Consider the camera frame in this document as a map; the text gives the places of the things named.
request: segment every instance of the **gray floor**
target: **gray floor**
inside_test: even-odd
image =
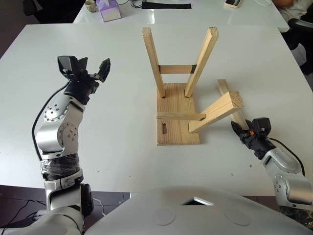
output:
[[[26,17],[22,11],[22,0],[0,0],[0,58],[17,37],[19,32],[26,24],[37,24],[34,17]],[[305,53],[302,47],[292,51],[297,63],[303,64]],[[306,76],[306,80],[313,89],[313,74]],[[129,193],[116,192],[94,192],[93,196],[100,199],[105,205],[105,214],[108,214],[121,203],[129,198]],[[277,210],[277,204],[273,197],[248,197],[260,204]],[[16,212],[25,205],[28,199],[45,202],[45,192],[38,188],[18,188],[9,186],[0,186],[0,226],[10,221]],[[45,206],[37,202],[29,202],[14,221],[24,219],[32,212],[44,209]],[[95,202],[95,208],[92,214],[86,219],[86,226],[89,227],[102,217],[102,208],[98,202]]]

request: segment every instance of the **office chair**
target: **office chair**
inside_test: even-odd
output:
[[[290,50],[294,50],[301,44],[305,51],[307,61],[300,66],[305,75],[313,72],[313,4],[308,8],[306,15],[300,20],[290,19],[288,21],[290,31],[283,33]]]
[[[42,9],[38,10],[33,0],[23,1],[26,16],[34,15],[41,24],[73,23],[85,0],[37,0]]]

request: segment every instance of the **black cable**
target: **black cable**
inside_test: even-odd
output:
[[[303,174],[303,176],[305,176],[304,166],[303,166],[301,160],[298,158],[298,156],[295,155],[294,152],[292,152],[287,146],[285,146],[285,145],[284,145],[283,143],[281,143],[279,140],[274,139],[274,138],[269,138],[269,139],[272,140],[272,141],[275,141],[275,142],[277,142],[277,143],[279,143],[279,144],[281,144],[285,149],[287,149],[287,150],[299,161],[300,166],[301,166],[301,169],[302,169],[302,174]]]
[[[26,216],[25,219],[27,219],[28,217],[30,217],[30,216],[32,216],[32,215],[34,215],[34,214],[36,214],[36,213],[37,213],[37,211],[33,212],[32,214],[29,214],[28,216]]]
[[[135,2],[137,2],[137,1],[139,1],[139,0],[131,0],[131,6],[133,7],[133,8],[141,8],[142,7],[142,4],[140,4],[140,5],[136,5],[135,4]]]
[[[1,233],[1,235],[3,235],[4,234],[4,231],[6,230],[6,228],[4,228],[3,230],[2,230],[2,233]]]
[[[7,223],[6,225],[2,226],[2,228],[8,226],[9,224],[11,224],[12,221],[18,216],[18,214],[20,213],[20,211],[21,211],[23,208],[25,208],[25,207],[28,205],[29,202],[38,202],[38,203],[40,203],[40,204],[42,204],[42,205],[45,205],[45,203],[42,203],[42,202],[40,202],[40,201],[29,199],[29,200],[26,202],[26,204],[25,204],[24,206],[22,206],[22,207],[18,210],[18,212],[17,212],[17,213],[15,214],[15,216],[13,217],[13,219],[11,219],[10,222]]]
[[[128,3],[129,1],[130,1],[130,0],[127,0],[126,2],[119,4],[119,6],[120,6],[120,5],[124,5],[124,4]]]
[[[38,119],[40,118],[41,114],[43,113],[45,107],[47,106],[47,104],[50,102],[50,100],[58,93],[60,92],[61,90],[63,90],[65,87],[67,87],[69,84],[69,82],[67,82],[64,86],[62,86],[60,89],[58,89],[55,93],[53,93],[49,99],[45,102],[45,104],[43,105],[43,107],[41,108],[41,110],[39,111],[35,121],[34,121],[34,124],[33,124],[33,127],[31,129],[31,135],[32,135],[32,139],[33,139],[33,143],[34,143],[34,147],[35,147],[35,150],[36,150],[36,153],[37,153],[37,156],[39,158],[39,161],[42,161],[42,158],[40,156],[40,152],[39,152],[39,148],[37,146],[37,143],[36,143],[36,138],[35,138],[35,128],[36,128],[36,125],[37,125],[37,122],[38,122]]]

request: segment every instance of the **phone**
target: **phone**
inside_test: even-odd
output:
[[[237,8],[239,7],[240,3],[241,3],[241,0],[226,0],[225,6]]]

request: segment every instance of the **cable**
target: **cable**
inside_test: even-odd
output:
[[[129,1],[130,0],[127,0],[126,2],[119,4],[119,6],[124,5],[124,4],[128,3]]]
[[[13,217],[13,219],[11,219],[9,223],[7,223],[6,225],[4,225],[4,226],[2,226],[2,227],[6,227],[6,226],[8,226],[9,224],[11,224],[12,221],[16,218],[16,216],[18,216],[18,214],[20,213],[20,211],[21,211],[23,208],[25,208],[25,207],[28,205],[29,202],[38,202],[38,203],[40,203],[40,204],[46,206],[45,203],[42,203],[42,202],[37,201],[37,200],[30,200],[30,199],[29,199],[29,200],[26,202],[26,204],[25,204],[24,206],[22,206],[22,207],[18,210],[18,212],[17,212],[17,213],[15,214],[15,216]]]
[[[294,152],[292,152],[287,146],[285,146],[285,145],[284,145],[283,143],[281,143],[279,140],[274,139],[274,138],[269,138],[269,139],[272,140],[272,141],[275,141],[275,142],[277,142],[277,143],[279,143],[279,144],[281,144],[285,149],[287,149],[287,150],[299,161],[300,166],[301,166],[301,169],[302,169],[302,174],[303,174],[303,176],[305,176],[304,166],[303,166],[301,160],[298,158],[298,156],[295,155]]]
[[[35,121],[34,121],[34,124],[33,124],[33,127],[31,129],[31,135],[32,135],[32,139],[33,139],[33,143],[34,143],[34,147],[35,147],[35,150],[36,150],[36,153],[37,153],[37,156],[39,158],[39,161],[42,161],[42,158],[40,156],[40,152],[39,152],[39,148],[37,146],[37,143],[36,143],[36,138],[35,138],[35,128],[36,128],[36,125],[37,125],[37,122],[38,122],[38,119],[40,118],[40,115],[43,113],[45,107],[47,106],[47,104],[50,102],[50,100],[58,93],[60,92],[61,90],[63,90],[65,87],[67,87],[69,84],[69,81],[64,85],[62,86],[60,89],[58,89],[55,93],[53,93],[49,99],[45,102],[45,104],[43,105],[43,107],[41,108],[41,110],[39,111]]]
[[[139,0],[130,0],[131,1],[131,6],[133,8],[141,8],[142,7],[142,4],[140,5],[136,5],[135,2],[139,1]]]
[[[30,216],[32,216],[32,215],[34,215],[34,214],[36,214],[36,213],[37,213],[37,211],[33,212],[32,214],[29,214],[28,216],[26,216],[25,219],[27,219],[28,217],[30,217]]]
[[[95,200],[95,201],[97,201],[97,202],[99,202],[99,203],[101,204],[101,206],[102,206],[102,215],[103,215],[103,216],[106,216],[106,214],[104,214],[104,206],[103,206],[101,200],[99,200],[99,199],[97,199],[97,198],[94,198],[94,197],[93,197],[93,200]]]

